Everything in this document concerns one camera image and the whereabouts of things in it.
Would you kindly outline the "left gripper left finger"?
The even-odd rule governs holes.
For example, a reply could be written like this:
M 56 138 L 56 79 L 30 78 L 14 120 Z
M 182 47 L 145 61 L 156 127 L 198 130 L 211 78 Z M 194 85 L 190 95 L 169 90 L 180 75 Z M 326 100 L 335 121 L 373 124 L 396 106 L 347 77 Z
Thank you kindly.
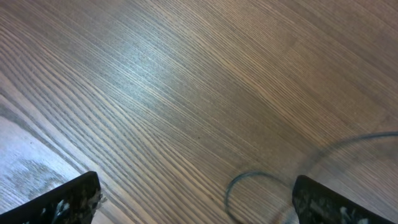
M 91 223 L 102 199 L 98 175 L 89 171 L 1 214 L 1 224 Z

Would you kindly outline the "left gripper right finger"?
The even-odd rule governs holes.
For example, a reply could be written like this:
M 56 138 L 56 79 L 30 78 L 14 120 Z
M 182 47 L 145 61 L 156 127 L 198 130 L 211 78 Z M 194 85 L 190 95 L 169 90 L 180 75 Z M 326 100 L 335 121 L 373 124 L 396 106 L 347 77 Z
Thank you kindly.
M 297 177 L 292 203 L 300 224 L 394 224 L 306 175 Z

